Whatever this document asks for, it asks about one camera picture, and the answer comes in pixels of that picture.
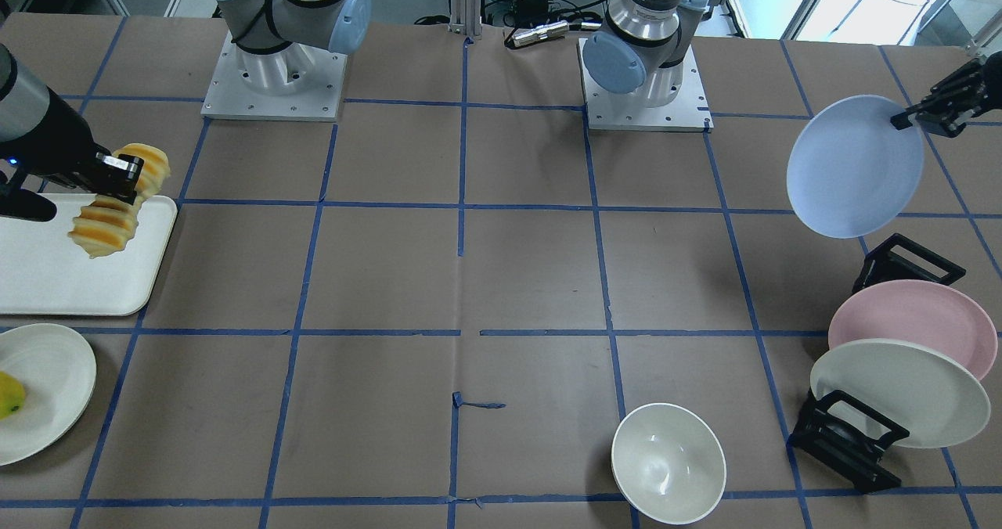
bread roll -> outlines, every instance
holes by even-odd
[[[147,198],[160,192],[163,181],[170,176],[167,155],[146,144],[126,144],[111,155],[135,155],[142,159],[142,171],[136,182],[136,196],[132,204],[117,198],[97,194],[90,205],[80,208],[80,215],[73,218],[73,229],[68,233],[74,243],[83,247],[91,258],[110,255],[125,248],[135,236],[140,205]]]

blue tape line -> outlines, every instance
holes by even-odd
[[[459,204],[449,202],[369,202],[369,201],[342,201],[325,200],[326,207],[336,208],[440,208],[455,210]]]
[[[783,55],[787,58],[787,65],[790,66],[790,72],[794,76],[794,82],[797,83],[797,90],[801,91],[801,98],[804,101],[804,108],[807,109],[808,115],[814,118],[814,110],[811,108],[811,102],[808,101],[808,94],[804,91],[804,84],[801,83],[801,77],[797,75],[797,68],[794,66],[794,59],[790,57],[790,51],[787,50],[787,43],[785,41],[780,41],[780,48],[783,48]]]
[[[471,108],[487,109],[566,109],[570,112],[580,112],[584,109],[582,105],[505,105],[498,103],[467,103]]]
[[[132,355],[135,354],[135,346],[139,340],[139,330],[142,321],[146,318],[146,309],[143,307],[136,318],[135,329],[125,348],[125,356],[122,358],[122,365],[118,369],[118,378],[115,380],[115,388],[111,391],[111,400],[108,402],[108,411],[104,412],[104,423],[101,424],[101,432],[97,436],[97,443],[94,445],[94,453],[90,458],[90,465],[87,467],[87,475],[83,479],[83,487],[80,489],[80,498],[73,508],[73,518],[70,521],[70,529],[77,529],[80,526],[80,517],[83,515],[83,508],[90,496],[90,487],[94,484],[94,476],[97,474],[97,465],[101,461],[101,454],[104,452],[104,444],[108,440],[108,432],[111,430],[111,421],[114,419],[115,410],[118,409],[118,400],[121,398],[122,387],[125,384],[125,375],[128,374],[129,365],[132,363]]]
[[[736,233],[734,233],[734,225],[730,219],[730,211],[729,208],[727,208],[727,198],[726,194],[723,193],[723,183],[722,180],[720,180],[720,171],[716,165],[716,156],[713,155],[713,145],[710,143],[708,130],[709,128],[707,127],[705,132],[702,133],[702,140],[706,147],[706,155],[709,157],[709,166],[713,172],[716,192],[720,198],[720,208],[723,209],[723,221],[727,227],[727,236],[729,236],[730,239],[730,249],[733,251],[734,264],[737,267],[737,277],[740,280],[741,291],[744,294],[744,304],[747,307],[748,319],[752,322],[753,330],[755,330],[756,344],[759,348],[759,357],[762,358],[762,365],[766,373],[766,380],[769,383],[769,391],[773,397],[773,406],[776,408],[777,421],[780,423],[780,431],[783,433],[784,442],[786,442],[788,437],[790,437],[790,432],[787,429],[787,419],[783,412],[783,403],[780,400],[779,390],[776,387],[776,378],[773,376],[773,368],[769,362],[769,353],[766,351],[766,341],[764,341],[763,334],[759,327],[759,318],[756,314],[755,302],[752,300],[752,289],[748,286],[747,276],[744,273],[744,263],[741,261],[741,253],[737,245],[737,236]],[[804,525],[806,529],[813,529],[814,525],[811,522],[811,513],[808,510],[807,498],[804,496],[804,484],[801,481],[801,473],[797,464],[797,457],[794,455],[794,450],[790,445],[787,445],[787,459],[790,461],[790,469],[794,478],[794,487],[797,490],[797,501],[801,506],[801,515],[804,517]]]
[[[1002,486],[964,486],[965,494],[999,495]],[[860,497],[861,494],[852,488],[832,488],[805,490],[808,498],[847,498]],[[884,490],[870,496],[934,496],[956,495],[958,489],[951,486],[917,486]],[[773,500],[797,498],[795,490],[748,490],[724,492],[721,500]],[[273,498],[271,507],[298,506],[421,506],[446,505],[449,503],[480,503],[480,504],[519,504],[519,503],[568,503],[568,502],[623,502],[622,494],[490,494],[485,496],[459,498],[448,496],[317,496]],[[89,499],[85,509],[89,508],[159,508],[159,507],[261,507],[263,498],[138,498],[138,499]],[[78,500],[0,500],[0,509],[69,509],[74,508]]]
[[[69,509],[78,500],[0,500],[0,509]]]
[[[480,330],[483,337],[534,338],[542,336],[607,336],[608,330]]]
[[[487,410],[500,410],[501,408],[506,408],[507,404],[500,404],[497,402],[466,402],[463,400],[463,394],[460,392],[452,393],[452,406],[453,408],[460,408],[462,406],[472,406],[474,408],[484,408]]]
[[[663,338],[824,338],[828,332],[820,330],[612,330],[616,336],[653,336]],[[480,330],[482,337],[537,338],[537,337],[588,337],[605,336],[608,330]]]
[[[626,417],[623,397],[622,371],[619,368],[619,345],[612,325],[612,302],[609,298],[609,278],[605,268],[605,244],[602,242],[602,221],[598,209],[598,187],[595,184],[595,164],[591,155],[591,141],[588,139],[588,113],[581,111],[584,132],[584,157],[588,167],[588,190],[591,194],[591,215],[595,225],[595,243],[598,249],[598,277],[602,285],[602,305],[605,310],[605,333],[609,337],[609,356],[612,359],[612,383],[616,389],[616,407],[619,419]]]
[[[244,508],[261,506],[262,500],[256,498],[144,498],[144,499],[104,499],[87,500],[87,508]]]
[[[796,498],[794,490],[743,490],[724,492],[721,500],[774,500]]]
[[[730,208],[727,207],[727,212],[731,214],[773,214],[781,216],[792,216],[796,215],[797,212],[789,210],[787,208]]]
[[[966,494],[1002,494],[1002,486],[964,486]]]
[[[467,122],[469,120],[469,66],[470,45],[473,41],[468,37],[463,41],[463,101],[459,122],[459,208],[456,214],[456,255],[463,256],[466,248],[466,151]]]
[[[111,59],[111,54],[115,51],[115,45],[118,45],[118,37],[121,37],[126,22],[128,22],[128,16],[122,16],[121,22],[118,22],[118,29],[115,30],[114,36],[111,37],[111,44],[108,45],[108,51],[104,52],[104,58],[101,59],[101,64],[97,66],[97,73],[94,73],[94,79],[91,80],[90,87],[87,87],[87,94],[83,97],[83,103],[79,108],[81,115],[87,109],[87,104],[93,97],[94,90],[97,89],[97,83],[101,80],[101,76],[104,75],[104,68],[108,66],[108,61]]]
[[[181,198],[178,204],[204,205],[316,205],[316,200],[267,200],[245,198]]]
[[[719,208],[689,207],[689,205],[599,205],[600,212],[698,212],[699,214],[719,214]]]
[[[946,447],[942,451],[943,460],[946,461],[946,468],[950,471],[950,477],[953,478],[953,485],[960,496],[960,503],[964,505],[964,511],[967,513],[967,521],[971,524],[971,529],[978,529],[978,520],[974,518],[974,510],[971,508],[970,500],[967,500],[967,493],[964,492],[964,484],[960,481],[957,468],[953,464],[953,457],[950,456],[950,451]]]
[[[310,330],[304,327],[300,330],[304,336],[318,337],[411,337],[427,336],[434,338],[458,338],[461,330]]]
[[[331,130],[331,143],[328,145],[327,161],[325,165],[330,167],[334,157],[335,142],[337,141],[337,126]],[[286,383],[282,391],[282,405],[279,409],[279,423],[275,432],[275,444],[272,447],[272,461],[268,469],[268,480],[265,484],[265,503],[261,508],[261,518],[258,523],[259,529],[267,529],[268,517],[271,512],[272,497],[275,495],[275,479],[279,471],[279,459],[282,454],[282,441],[286,433],[286,418],[289,416],[289,401],[293,393],[293,380],[296,375],[296,360],[299,355],[300,337],[303,331],[303,317],[306,314],[307,298],[310,294],[310,279],[313,275],[314,256],[317,253],[317,239],[320,236],[321,222],[324,217],[324,204],[317,202],[317,211],[314,214],[313,231],[310,234],[310,247],[307,250],[307,260],[303,268],[303,287],[300,290],[300,302],[296,309],[296,322],[293,326],[293,340],[289,348],[289,370],[286,373]]]
[[[337,123],[331,127],[331,140],[328,142],[327,146],[327,160],[324,162],[324,176],[320,184],[320,197],[319,202],[327,200],[327,191],[331,182],[331,168],[334,165],[334,146],[338,143],[338,125]]]
[[[556,210],[585,212],[590,211],[590,205],[579,204],[463,204],[467,210]]]
[[[177,193],[179,200],[184,200],[187,197],[187,187],[190,186],[191,177],[194,176],[194,168],[198,164],[198,158],[201,155],[201,148],[205,144],[205,136],[208,135],[208,127],[211,123],[211,118],[202,119],[201,132],[198,133],[198,140],[194,144],[194,151],[191,154],[191,161],[188,163],[187,172],[184,174],[184,182],[181,184],[181,190]]]
[[[721,118],[774,118],[778,120],[811,120],[813,116],[806,114],[763,114],[762,112],[710,112],[712,116]]]
[[[967,214],[955,212],[899,212],[899,218],[958,218],[967,219]]]
[[[453,406],[450,414],[449,427],[449,495],[455,496],[459,478],[459,406],[455,405],[455,394],[453,395]],[[448,513],[446,514],[447,529],[455,529],[456,526],[456,503],[449,502]]]
[[[346,103],[367,105],[444,105],[445,107],[460,107],[463,103],[454,101],[408,101],[398,98],[345,98]]]
[[[448,503],[444,496],[362,496],[351,498],[273,498],[272,507],[297,506],[439,506]]]
[[[84,329],[75,329],[81,334]],[[235,330],[235,329],[209,329],[209,327],[140,327],[138,332],[142,336],[243,336],[243,337],[270,337],[288,336],[292,330]]]
[[[622,494],[541,494],[538,496],[523,496],[519,494],[491,494],[480,496],[484,504],[562,504],[574,502],[625,502]]]
[[[468,48],[465,42],[463,44],[464,57],[466,48]],[[463,98],[460,102],[455,101],[413,101],[413,100],[401,100],[401,98],[345,98],[346,103],[358,103],[358,104],[370,104],[370,105],[437,105],[437,107],[452,107],[452,108],[480,108],[480,109],[528,109],[532,111],[533,109],[566,109],[567,111],[580,112],[584,107],[582,105],[511,105],[502,103],[471,103],[467,100],[467,88],[463,89]]]

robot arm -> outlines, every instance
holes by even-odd
[[[1002,108],[1002,52],[988,59],[974,58],[946,79],[934,84],[928,97],[892,116],[895,128],[917,123],[932,134],[956,137],[967,121],[991,109]]]
[[[582,50],[596,83],[611,93],[636,90],[659,68],[685,57],[708,0],[609,0],[605,23]]]
[[[22,189],[30,175],[66,187],[82,187],[132,203],[142,160],[113,157],[94,143],[75,109],[0,45],[0,158],[15,171],[0,172],[0,216],[48,221],[55,205]]]

yellow fruit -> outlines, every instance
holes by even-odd
[[[0,420],[24,406],[24,385],[0,371]]]

